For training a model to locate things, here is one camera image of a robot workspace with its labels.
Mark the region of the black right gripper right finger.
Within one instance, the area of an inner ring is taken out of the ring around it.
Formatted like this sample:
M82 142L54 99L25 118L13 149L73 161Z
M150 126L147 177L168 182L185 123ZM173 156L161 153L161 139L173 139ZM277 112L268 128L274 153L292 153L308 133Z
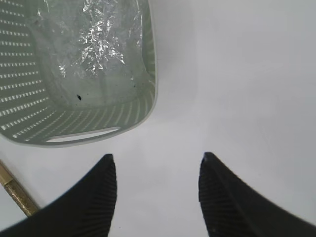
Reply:
M314 237L316 227L269 201L214 153L200 164L198 198L210 237Z

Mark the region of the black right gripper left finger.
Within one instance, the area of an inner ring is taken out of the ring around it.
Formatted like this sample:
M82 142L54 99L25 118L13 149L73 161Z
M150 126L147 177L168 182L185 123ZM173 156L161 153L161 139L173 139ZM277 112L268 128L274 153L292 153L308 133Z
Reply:
M71 189L2 237L107 237L117 201L116 165L104 155Z

